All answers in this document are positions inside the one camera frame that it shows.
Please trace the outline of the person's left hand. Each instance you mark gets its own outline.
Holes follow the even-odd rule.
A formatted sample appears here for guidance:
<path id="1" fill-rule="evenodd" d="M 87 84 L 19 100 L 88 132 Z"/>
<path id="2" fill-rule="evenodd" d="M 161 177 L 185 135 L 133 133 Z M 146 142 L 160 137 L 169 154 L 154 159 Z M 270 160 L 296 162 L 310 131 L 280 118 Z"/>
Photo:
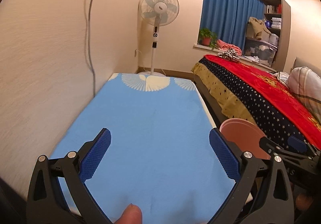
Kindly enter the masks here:
<path id="1" fill-rule="evenodd" d="M 129 204 L 120 218 L 115 221 L 114 224 L 142 224 L 143 223 L 143 216 L 141 209 L 134 205 Z"/>

